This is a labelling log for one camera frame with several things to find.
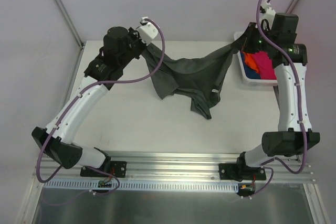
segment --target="pink cloth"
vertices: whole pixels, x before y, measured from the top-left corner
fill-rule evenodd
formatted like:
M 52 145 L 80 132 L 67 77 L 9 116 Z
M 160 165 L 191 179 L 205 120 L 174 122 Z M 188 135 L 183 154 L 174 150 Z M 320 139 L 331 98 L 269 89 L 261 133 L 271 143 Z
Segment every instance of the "pink cloth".
M 255 63 L 258 66 L 260 77 L 263 80 L 276 80 L 277 77 L 274 74 L 274 69 L 272 68 L 272 61 L 268 58 L 266 52 L 257 52 L 252 55 Z

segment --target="robotic arm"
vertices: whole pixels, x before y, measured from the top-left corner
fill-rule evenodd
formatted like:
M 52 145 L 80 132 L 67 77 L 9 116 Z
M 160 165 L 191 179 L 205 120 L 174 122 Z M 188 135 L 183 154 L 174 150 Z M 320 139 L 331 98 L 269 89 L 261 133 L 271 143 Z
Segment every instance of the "robotic arm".
M 83 120 L 94 105 L 112 88 L 113 83 L 97 84 L 100 81 L 118 80 L 123 69 L 136 58 L 157 36 L 152 23 L 141 21 L 136 30 L 112 27 L 103 39 L 98 56 L 89 63 L 79 88 L 59 114 L 45 128 L 36 127 L 32 136 L 42 148 L 48 140 L 45 153 L 65 169 L 74 165 L 90 166 L 109 172 L 110 157 L 97 148 L 80 147 L 73 143 Z
M 220 171 L 231 172 L 231 174 L 222 174 L 222 179 L 252 180 L 257 177 L 257 180 L 265 180 L 266 176 L 262 167 L 275 159 L 284 164 L 290 172 L 300 173 L 301 169 L 291 171 L 280 157 L 305 155 L 307 150 L 320 141 L 320 133 L 312 131 L 306 105 L 304 81 L 307 69 L 307 50 L 305 45 L 295 43 L 299 18 L 294 14 L 276 13 L 267 1 L 260 5 L 260 12 L 261 27 L 258 29 L 256 23 L 250 23 L 232 47 L 235 52 L 242 50 L 250 54 L 265 51 L 272 60 L 279 88 L 278 131 L 265 132 L 261 144 L 251 151 L 241 153 L 236 164 L 220 164 Z M 287 53 L 290 60 L 270 42 Z

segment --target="white table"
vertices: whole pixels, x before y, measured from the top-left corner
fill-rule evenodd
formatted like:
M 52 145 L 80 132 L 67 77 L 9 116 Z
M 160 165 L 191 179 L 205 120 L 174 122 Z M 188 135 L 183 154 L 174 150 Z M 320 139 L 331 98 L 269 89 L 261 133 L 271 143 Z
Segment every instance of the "white table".
M 155 42 L 161 48 L 161 42 Z M 223 42 L 167 41 L 173 59 L 197 58 L 224 46 Z M 72 92 L 98 55 L 102 41 L 87 41 Z M 148 74 L 145 60 L 132 60 L 121 80 Z M 161 100 L 151 79 L 116 84 L 90 112 L 75 143 L 105 151 L 170 153 L 241 153 L 261 143 L 265 131 L 276 131 L 279 110 L 272 87 L 247 87 L 241 82 L 237 57 L 230 66 L 221 101 L 212 119 L 190 111 L 191 99 L 174 95 Z

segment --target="purple cable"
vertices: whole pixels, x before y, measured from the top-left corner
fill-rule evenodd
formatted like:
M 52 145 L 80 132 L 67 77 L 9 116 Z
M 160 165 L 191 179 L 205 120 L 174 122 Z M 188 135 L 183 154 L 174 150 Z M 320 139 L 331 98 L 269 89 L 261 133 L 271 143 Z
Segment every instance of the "purple cable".
M 117 83 L 135 83 L 135 82 L 139 82 L 139 81 L 143 81 L 149 77 L 151 77 L 152 75 L 154 75 L 158 69 L 160 68 L 162 62 L 163 62 L 163 59 L 164 59 L 164 52 L 165 52 L 165 41 L 164 41 L 164 36 L 163 36 L 163 33 L 160 29 L 160 27 L 151 19 L 149 18 L 145 18 L 144 21 L 147 21 L 147 22 L 150 22 L 152 23 L 156 29 L 158 30 L 159 34 L 160 34 L 160 37 L 161 37 L 161 41 L 162 41 L 162 54 L 161 54 L 161 58 L 160 58 L 160 61 L 159 63 L 157 64 L 157 66 L 154 68 L 154 70 L 152 72 L 150 72 L 149 74 L 147 74 L 146 76 L 144 77 L 141 77 L 141 78 L 138 78 L 138 79 L 135 79 L 135 80 L 126 80 L 126 81 L 97 81 L 93 84 L 90 84 L 88 85 L 87 87 L 85 87 L 81 92 L 80 94 L 83 94 L 85 91 L 87 91 L 88 89 L 92 88 L 93 86 L 95 85 L 100 85 L 100 84 L 117 84 Z M 65 108 L 65 110 L 63 111 L 63 113 L 61 114 L 61 116 L 59 117 L 59 119 L 57 120 L 56 122 L 56 126 L 58 126 L 61 122 L 62 122 L 62 119 L 65 117 L 65 115 L 69 112 L 69 110 L 71 109 L 71 107 L 76 103 L 76 101 L 79 99 L 79 97 L 75 97 L 72 102 Z M 45 140 L 44 144 L 42 145 L 41 147 L 41 150 L 40 150 L 40 153 L 38 154 L 38 158 L 37 158 L 37 164 L 36 164 L 36 177 L 38 179 L 39 182 L 41 183 L 47 183 L 48 181 L 50 181 L 56 174 L 57 172 L 62 168 L 62 166 L 60 165 L 55 171 L 54 173 L 47 179 L 42 179 L 41 177 L 41 174 L 40 174 L 40 167 L 41 167 L 41 160 L 42 160 L 42 156 L 43 156 L 43 153 L 51 139 L 51 137 L 53 136 L 53 134 L 55 133 L 56 129 L 53 128 L 47 139 Z
M 266 167 L 266 166 L 264 166 L 264 169 L 269 169 L 269 170 L 271 170 L 271 176 L 269 177 L 269 179 L 268 179 L 268 181 L 266 182 L 266 184 L 264 184 L 264 186 L 263 186 L 261 189 L 257 190 L 257 191 L 253 194 L 253 197 L 254 197 L 255 195 L 261 193 L 261 192 L 262 192 L 262 191 L 269 185 L 269 183 L 271 183 L 271 181 L 272 181 L 272 179 L 273 179 L 273 175 L 274 175 L 274 170 L 273 170 L 273 168 L 272 168 L 272 167 Z
M 103 174 L 103 175 L 106 175 L 106 176 L 112 176 L 116 181 L 117 181 L 117 186 L 114 188 L 114 189 L 111 189 L 109 190 L 108 188 L 106 188 L 106 190 L 109 190 L 107 193 L 98 193 L 98 192 L 94 192 L 94 195 L 98 195 L 98 196 L 104 196 L 104 195 L 108 195 L 108 194 L 111 194 L 113 193 L 114 191 L 116 191 L 119 187 L 120 187 L 120 181 L 118 180 L 117 177 L 115 177 L 114 175 L 112 174 L 109 174 L 109 173 L 105 173 L 105 172 L 102 172 L 101 170 L 98 170 L 98 169 L 95 169 L 91 166 L 86 166 L 87 168 L 97 172 L 97 173 L 100 173 L 100 174 Z M 76 196 L 74 196 L 74 198 L 66 201 L 66 202 L 63 202 L 63 203 L 57 203 L 57 204 L 54 204 L 54 203 L 49 203 L 47 202 L 44 197 L 43 197 L 43 194 L 44 194 L 44 190 L 42 190 L 41 192 L 41 201 L 47 205 L 50 205 L 52 207 L 59 207 L 59 206 L 63 206 L 63 205 L 67 205 L 69 203 L 72 203 L 75 199 L 77 199 L 80 195 L 84 194 L 84 193 L 88 193 L 88 192 L 91 192 L 90 190 L 83 190 L 81 191 L 79 194 L 77 194 Z
M 303 157 L 302 157 L 302 163 L 301 166 L 298 170 L 292 170 L 283 160 L 279 159 L 278 157 L 272 158 L 269 161 L 266 161 L 263 163 L 263 165 L 268 164 L 274 160 L 277 160 L 279 162 L 281 162 L 283 164 L 283 166 L 291 173 L 293 174 L 299 174 L 303 171 L 305 165 L 306 165 L 306 158 L 307 158 L 307 134 L 306 134 L 306 129 L 305 129 L 305 125 L 302 123 L 303 121 L 303 116 L 302 116 L 302 94 L 301 94 L 301 87 L 300 87 L 300 79 L 298 76 L 298 72 L 296 71 L 295 65 L 293 63 L 293 61 L 290 59 L 289 55 L 281 48 L 279 47 L 277 44 L 275 44 L 273 41 L 271 41 L 269 38 L 267 38 L 267 36 L 264 34 L 261 25 L 260 25 L 260 6 L 263 0 L 259 0 L 258 1 L 258 6 L 257 6 L 257 27 L 258 27 L 258 31 L 260 32 L 261 36 L 264 38 L 265 41 L 267 41 L 267 43 L 269 43 L 271 46 L 273 46 L 274 48 L 276 48 L 277 50 L 279 50 L 283 56 L 288 60 L 289 65 L 293 71 L 294 74 L 294 78 L 295 78 L 295 83 L 296 83 L 296 88 L 297 88 L 297 92 L 298 92 L 298 115 L 299 115 L 299 121 L 300 121 L 300 128 L 301 131 L 303 133 Z

